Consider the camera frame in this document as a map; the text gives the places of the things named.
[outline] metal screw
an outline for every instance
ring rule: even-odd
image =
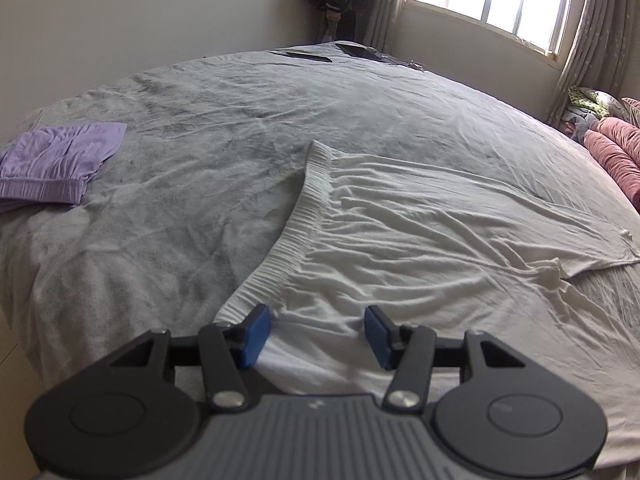
[[[220,408],[239,408],[244,404],[244,395],[233,390],[223,390],[213,396],[213,403]]]
[[[412,408],[420,402],[420,396],[409,390],[396,390],[386,397],[388,402],[396,408]]]

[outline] pink cushion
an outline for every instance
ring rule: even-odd
[[[584,134],[584,146],[640,210],[640,168],[633,159],[615,142],[593,130]]]
[[[628,104],[632,105],[633,108],[640,108],[640,101],[636,101],[635,99],[632,99],[631,97],[623,97],[622,100],[625,103],[628,103]]]
[[[607,117],[591,125],[591,129],[613,140],[640,165],[640,129],[615,117]]]

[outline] purple clothing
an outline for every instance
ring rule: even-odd
[[[46,126],[0,154],[0,213],[33,202],[79,204],[100,165],[120,147],[123,123]]]

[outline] curtain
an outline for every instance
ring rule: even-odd
[[[639,0],[585,0],[574,44],[556,85],[546,122],[558,126],[567,89],[587,86],[618,97]]]
[[[364,44],[372,46],[379,52],[391,51],[394,30],[404,0],[373,0],[367,28],[364,34]]]

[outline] window frame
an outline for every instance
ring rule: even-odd
[[[533,44],[530,41],[523,40],[522,38],[516,35],[516,32],[520,27],[520,21],[522,19],[522,7],[524,6],[524,0],[520,0],[520,5],[518,7],[516,19],[514,20],[514,27],[511,32],[504,30],[503,28],[500,28],[500,27],[495,27],[495,25],[491,25],[490,23],[486,22],[489,16],[489,11],[491,9],[491,0],[484,1],[484,7],[482,8],[482,17],[480,20],[476,18],[472,18],[471,16],[467,16],[466,14],[460,14],[455,10],[449,10],[449,9],[446,9],[445,7],[439,7],[433,4],[428,4],[426,2],[421,2],[420,0],[404,0],[405,7],[434,10],[435,12],[441,12],[449,16],[455,16],[457,18],[461,18],[468,22],[477,23],[478,25],[481,25],[481,27],[494,30],[499,34],[507,38],[510,38],[512,40],[515,40],[519,44],[526,46],[529,50],[535,51],[538,54],[542,54],[542,56],[545,56],[551,62],[556,62],[558,60],[562,37],[566,29],[571,3],[572,3],[572,0],[560,0],[560,3],[558,5],[558,15],[556,16],[556,24],[554,25],[554,30],[551,35],[551,40],[549,41],[549,50],[546,50],[543,47]]]

